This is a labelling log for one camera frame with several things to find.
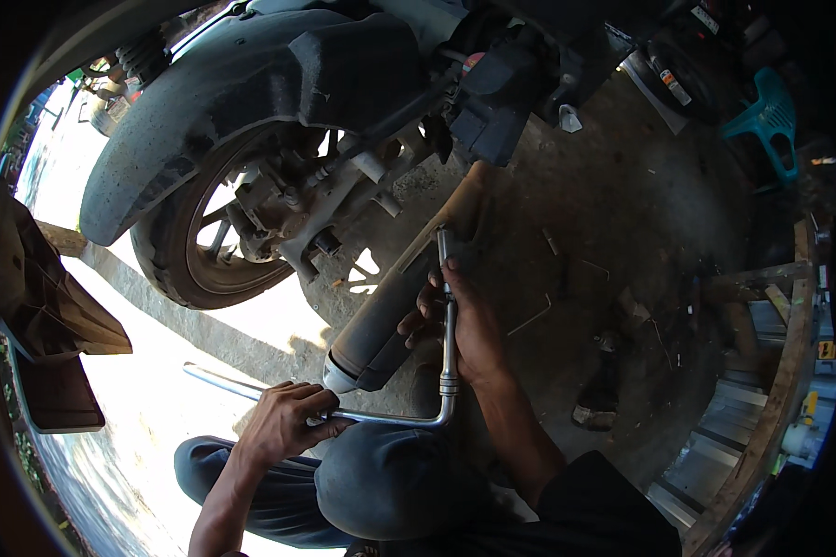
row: man's left hand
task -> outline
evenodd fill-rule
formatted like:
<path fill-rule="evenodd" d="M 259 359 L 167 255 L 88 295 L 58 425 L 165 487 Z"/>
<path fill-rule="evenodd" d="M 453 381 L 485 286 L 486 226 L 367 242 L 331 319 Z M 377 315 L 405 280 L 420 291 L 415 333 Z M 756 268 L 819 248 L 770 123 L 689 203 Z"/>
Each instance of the man's left hand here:
<path fill-rule="evenodd" d="M 322 385 L 284 382 L 263 391 L 235 449 L 249 464 L 267 470 L 319 441 L 337 437 L 351 420 L 335 418 L 308 426 L 307 418 L 338 407 L 338 397 Z"/>

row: mudguard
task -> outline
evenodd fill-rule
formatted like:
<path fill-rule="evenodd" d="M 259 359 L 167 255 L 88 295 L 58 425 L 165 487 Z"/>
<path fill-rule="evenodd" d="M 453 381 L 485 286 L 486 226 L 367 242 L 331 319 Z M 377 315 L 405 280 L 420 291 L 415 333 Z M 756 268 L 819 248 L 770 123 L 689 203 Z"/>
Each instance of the mudguard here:
<path fill-rule="evenodd" d="M 412 30 L 387 13 L 223 18 L 118 123 L 87 181 L 81 232 L 112 245 L 244 130 L 280 120 L 359 134 L 425 86 Z"/>

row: dark clothing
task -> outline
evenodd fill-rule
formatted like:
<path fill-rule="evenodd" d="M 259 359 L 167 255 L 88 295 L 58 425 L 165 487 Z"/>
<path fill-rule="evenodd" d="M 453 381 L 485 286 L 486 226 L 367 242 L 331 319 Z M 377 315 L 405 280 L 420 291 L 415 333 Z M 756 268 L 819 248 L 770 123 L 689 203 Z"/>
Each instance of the dark clothing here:
<path fill-rule="evenodd" d="M 232 446 L 217 438 L 180 445 L 183 492 L 203 504 Z M 347 555 L 367 544 L 380 557 L 681 553 L 678 531 L 597 451 L 548 483 L 536 513 L 538 522 L 521 523 L 501 510 L 439 435 L 359 423 L 323 461 L 297 457 L 270 469 L 246 528 L 295 547 L 350 546 Z"/>

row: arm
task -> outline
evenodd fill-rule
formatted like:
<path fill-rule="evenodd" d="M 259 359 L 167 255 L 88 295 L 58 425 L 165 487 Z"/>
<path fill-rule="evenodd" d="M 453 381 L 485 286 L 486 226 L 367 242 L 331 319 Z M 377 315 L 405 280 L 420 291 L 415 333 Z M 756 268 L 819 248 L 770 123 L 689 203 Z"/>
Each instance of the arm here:
<path fill-rule="evenodd" d="M 510 473 L 517 491 L 530 507 L 566 465 L 563 454 L 538 424 L 532 406 L 508 370 L 496 317 L 449 259 L 442 269 L 458 303 L 456 343 L 458 373 L 474 390 L 493 445 Z M 427 336 L 437 336 L 440 278 L 435 273 L 418 297 L 418 310 L 403 319 L 402 334 L 410 333 L 408 347 Z"/>
<path fill-rule="evenodd" d="M 257 484 L 277 462 L 337 437 L 350 421 L 329 420 L 310 427 L 306 419 L 338 403 L 334 393 L 309 383 L 285 382 L 263 392 L 201 507 L 189 539 L 189 557 L 219 557 L 241 549 Z"/>

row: green plastic chair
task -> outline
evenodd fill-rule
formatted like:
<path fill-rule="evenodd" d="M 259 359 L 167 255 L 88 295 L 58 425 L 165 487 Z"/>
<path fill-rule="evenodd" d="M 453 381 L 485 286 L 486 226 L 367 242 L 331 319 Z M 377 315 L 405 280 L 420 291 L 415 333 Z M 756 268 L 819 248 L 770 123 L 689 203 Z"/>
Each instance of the green plastic chair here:
<path fill-rule="evenodd" d="M 777 172 L 777 178 L 783 184 L 788 184 L 799 175 L 794 143 L 796 108 L 792 104 L 792 98 L 786 90 L 784 81 L 776 71 L 766 67 L 756 72 L 755 86 L 758 89 L 758 101 L 753 104 L 744 101 L 747 109 L 721 128 L 721 138 L 728 139 L 746 132 L 756 134 L 765 152 L 768 153 L 771 165 Z M 771 138 L 777 134 L 786 137 L 790 142 L 792 154 L 792 168 L 790 169 L 784 168 L 780 155 L 771 144 Z"/>

